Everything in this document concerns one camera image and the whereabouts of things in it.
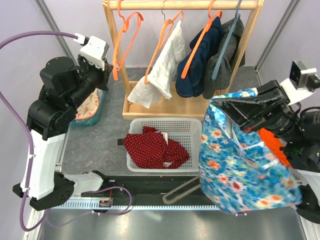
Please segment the floral oven mitt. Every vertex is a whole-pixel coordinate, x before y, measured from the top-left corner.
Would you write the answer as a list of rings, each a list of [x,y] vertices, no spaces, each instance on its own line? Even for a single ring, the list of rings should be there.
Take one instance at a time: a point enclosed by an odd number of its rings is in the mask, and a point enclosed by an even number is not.
[[[93,93],[80,105],[77,109],[77,114],[75,119],[86,120],[92,117],[98,110],[99,107],[99,91],[96,88]]]

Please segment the blue grey hanger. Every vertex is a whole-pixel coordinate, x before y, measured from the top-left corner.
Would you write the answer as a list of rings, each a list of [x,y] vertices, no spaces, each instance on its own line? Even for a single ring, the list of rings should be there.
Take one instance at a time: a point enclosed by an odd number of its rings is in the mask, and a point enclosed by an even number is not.
[[[215,81],[217,76],[218,76],[218,73],[219,73],[219,69],[220,69],[220,66],[221,66],[221,63],[223,61],[223,58],[224,58],[224,55],[225,55],[225,52],[226,52],[226,49],[228,47],[228,44],[229,44],[229,41],[233,35],[233,32],[235,30],[235,27],[236,27],[236,24],[238,22],[238,19],[240,18],[241,14],[239,13],[239,10],[240,10],[240,6],[241,6],[241,3],[242,3],[242,0],[239,0],[238,3],[237,3],[237,8],[236,8],[236,12],[235,12],[235,16],[234,16],[234,20],[233,20],[233,23],[232,25],[230,26],[229,28],[229,32],[228,32],[228,35],[225,39],[225,42],[223,44],[223,47],[220,51],[220,55],[217,59],[217,62],[215,64],[215,67],[214,67],[214,70],[213,70],[213,73],[212,73],[212,76],[211,76],[211,80],[212,81]]]

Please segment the dark blue denim garment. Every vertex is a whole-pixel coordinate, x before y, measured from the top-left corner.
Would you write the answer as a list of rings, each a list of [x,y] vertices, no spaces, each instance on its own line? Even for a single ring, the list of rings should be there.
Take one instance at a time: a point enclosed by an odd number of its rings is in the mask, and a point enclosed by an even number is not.
[[[185,78],[182,78],[182,73],[190,55],[178,64],[175,88],[180,97],[198,97],[203,93],[205,69],[210,57],[218,52],[222,34],[221,19],[216,17],[200,41]]]

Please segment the red polka dot skirt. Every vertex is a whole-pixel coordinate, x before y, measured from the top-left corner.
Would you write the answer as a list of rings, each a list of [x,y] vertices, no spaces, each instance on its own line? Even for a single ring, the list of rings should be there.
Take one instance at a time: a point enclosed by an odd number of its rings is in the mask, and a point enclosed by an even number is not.
[[[122,142],[132,161],[141,169],[177,169],[190,159],[179,142],[165,139],[154,127],[144,126],[142,133],[129,133]]]

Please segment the wooden clothes rack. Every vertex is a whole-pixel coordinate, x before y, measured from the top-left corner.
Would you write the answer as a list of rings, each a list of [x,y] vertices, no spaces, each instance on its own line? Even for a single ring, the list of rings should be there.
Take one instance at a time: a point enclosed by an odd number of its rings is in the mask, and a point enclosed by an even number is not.
[[[219,16],[222,10],[249,10],[244,33],[239,41],[239,47],[235,52],[235,59],[231,62],[231,77],[233,81],[240,67],[248,42],[255,28],[257,19],[261,13],[264,1],[262,0],[146,0],[146,1],[129,1],[122,2],[121,0],[104,0],[102,2],[105,17],[108,23],[111,40],[114,46],[112,64],[119,64],[119,70],[114,69],[113,77],[117,79],[122,77],[125,94],[128,96],[133,87],[137,85],[136,81],[128,79],[127,70],[124,66],[126,55],[121,50],[121,37],[123,31],[118,31],[116,27],[114,11],[131,10],[133,14],[138,14],[140,10],[216,10],[215,16]],[[125,120],[134,120],[137,118],[197,118],[201,120],[205,114],[205,110],[209,101],[201,96],[194,98],[182,98],[178,94],[173,94],[172,100],[160,98],[158,103],[153,103],[150,108],[144,108],[138,103],[133,103],[129,100],[124,101],[122,117]]]

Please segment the white shirt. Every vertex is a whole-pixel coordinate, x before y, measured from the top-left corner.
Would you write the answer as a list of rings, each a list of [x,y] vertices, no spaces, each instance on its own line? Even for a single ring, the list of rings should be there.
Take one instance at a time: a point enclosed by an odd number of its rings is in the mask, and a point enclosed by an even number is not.
[[[152,70],[137,82],[128,101],[148,109],[161,98],[169,100],[172,97],[171,84],[178,64],[187,56],[181,23],[181,20],[177,22]]]

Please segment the grey metal hanger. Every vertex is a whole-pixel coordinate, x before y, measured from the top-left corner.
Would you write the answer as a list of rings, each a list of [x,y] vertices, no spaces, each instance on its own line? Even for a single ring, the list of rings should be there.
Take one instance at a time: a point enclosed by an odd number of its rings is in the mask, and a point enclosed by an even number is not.
[[[188,187],[190,184],[196,183],[196,185],[182,191],[185,187]],[[184,182],[183,184],[177,186],[176,188],[172,189],[171,191],[165,193],[162,196],[162,200],[164,204],[166,205],[172,205],[179,200],[183,199],[184,197],[188,196],[189,194],[199,190],[201,188],[200,184],[200,177],[196,176],[193,177],[192,179]]]

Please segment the grey dotted garment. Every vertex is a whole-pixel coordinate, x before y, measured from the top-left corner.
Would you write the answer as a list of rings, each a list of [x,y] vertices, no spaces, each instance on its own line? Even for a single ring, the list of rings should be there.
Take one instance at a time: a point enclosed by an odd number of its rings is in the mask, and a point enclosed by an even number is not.
[[[215,55],[209,58],[205,72],[204,72],[204,89],[202,96],[204,99],[211,99],[214,96],[216,90],[224,90],[226,89],[231,80],[232,76],[232,68],[231,63],[235,58],[236,50],[239,46],[240,39],[244,32],[244,24],[241,19],[238,19],[234,32],[230,38],[226,51],[224,53],[224,57],[222,63],[220,65],[218,75],[215,81],[211,80],[215,65],[219,58],[221,49],[225,43],[226,37],[229,33],[229,28],[233,24],[234,18],[222,24],[222,39],[220,41],[218,51]]]

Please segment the teal plastic tray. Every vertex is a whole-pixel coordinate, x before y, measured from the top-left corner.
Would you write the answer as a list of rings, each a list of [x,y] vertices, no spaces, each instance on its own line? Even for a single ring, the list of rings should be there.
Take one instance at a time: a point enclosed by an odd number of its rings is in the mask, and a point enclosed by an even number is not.
[[[104,103],[105,103],[106,96],[107,96],[107,92],[108,92],[107,90],[102,91],[102,90],[98,89],[99,106],[98,106],[97,112],[92,117],[85,119],[85,120],[74,119],[69,124],[69,126],[75,127],[75,128],[83,128],[83,127],[90,127],[90,126],[95,125],[101,118],[102,110],[103,110]]]

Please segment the blue floral garment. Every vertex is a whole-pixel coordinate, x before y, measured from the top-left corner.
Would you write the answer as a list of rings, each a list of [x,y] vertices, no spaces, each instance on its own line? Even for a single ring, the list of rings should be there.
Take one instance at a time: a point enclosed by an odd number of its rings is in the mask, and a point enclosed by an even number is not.
[[[259,134],[244,133],[212,102],[202,124],[199,178],[202,192],[232,214],[302,202],[296,179]]]

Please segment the orange hanger with white shirt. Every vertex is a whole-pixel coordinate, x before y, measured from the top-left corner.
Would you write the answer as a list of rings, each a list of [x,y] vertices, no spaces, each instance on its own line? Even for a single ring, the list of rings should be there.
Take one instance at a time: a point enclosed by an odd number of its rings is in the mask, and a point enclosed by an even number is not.
[[[163,10],[164,10],[164,5],[165,5],[165,0],[162,2],[162,6],[161,6],[161,13],[163,14],[164,17],[164,23],[162,25],[161,31],[160,31],[160,35],[159,35],[159,39],[158,39],[158,43],[157,46],[155,48],[155,51],[153,53],[153,56],[150,60],[150,63],[147,67],[147,70],[145,72],[145,76],[144,76],[144,84],[147,85],[148,84],[148,74],[153,66],[153,63],[155,61],[155,58],[158,54],[158,52],[163,48],[163,46],[165,45],[166,41],[169,38],[169,35],[171,33],[171,30],[174,26],[175,20],[181,16],[180,20],[182,21],[184,18],[184,10],[180,10],[173,18],[169,18],[166,19],[166,15],[164,14]]]

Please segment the white plastic basket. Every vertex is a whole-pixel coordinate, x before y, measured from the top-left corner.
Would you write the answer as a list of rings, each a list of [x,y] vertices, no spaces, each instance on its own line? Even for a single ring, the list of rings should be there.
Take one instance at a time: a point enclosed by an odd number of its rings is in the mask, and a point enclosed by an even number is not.
[[[131,121],[128,132],[141,134],[143,127],[153,127],[173,141],[179,142],[189,154],[189,160],[176,169],[151,169],[137,166],[129,153],[126,154],[127,168],[132,172],[145,173],[191,173],[198,171],[201,145],[202,123],[196,118],[188,117],[149,117],[136,118]]]

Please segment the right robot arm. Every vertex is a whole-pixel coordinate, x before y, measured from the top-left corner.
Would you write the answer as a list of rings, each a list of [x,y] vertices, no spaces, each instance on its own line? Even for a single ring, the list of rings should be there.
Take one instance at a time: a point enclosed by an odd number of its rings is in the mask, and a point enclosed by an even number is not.
[[[216,98],[214,107],[221,110],[245,133],[266,129],[286,142],[281,147],[286,159],[305,179],[301,185],[302,202],[296,212],[306,220],[320,222],[320,108],[294,111],[320,87],[316,76],[300,89],[287,78],[272,80],[258,87],[256,96]]]

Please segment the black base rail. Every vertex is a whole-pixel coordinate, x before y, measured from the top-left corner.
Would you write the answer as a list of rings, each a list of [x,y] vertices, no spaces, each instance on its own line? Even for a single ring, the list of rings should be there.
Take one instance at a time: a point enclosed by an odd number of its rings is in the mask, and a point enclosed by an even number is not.
[[[183,175],[102,175],[103,183],[101,189],[110,187],[124,187],[132,196],[131,205],[134,207],[143,206],[164,206],[166,208],[208,208],[217,209],[209,198],[207,198],[200,189],[187,195],[174,204],[164,204],[162,197],[164,194],[178,187],[179,185],[191,180],[192,176]],[[195,186],[191,183],[183,191]]]

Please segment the orange cloth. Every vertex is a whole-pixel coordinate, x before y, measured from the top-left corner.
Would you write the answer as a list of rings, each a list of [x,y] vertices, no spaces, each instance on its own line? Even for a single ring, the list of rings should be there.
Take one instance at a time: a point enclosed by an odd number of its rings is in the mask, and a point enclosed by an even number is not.
[[[275,135],[266,130],[265,128],[262,128],[258,131],[258,134],[262,141],[265,142],[266,146],[274,153],[274,155],[279,159],[279,161],[286,167],[291,167],[292,165],[287,160],[287,157],[281,151],[281,148],[284,147],[284,145],[281,143],[281,141],[275,137]]]

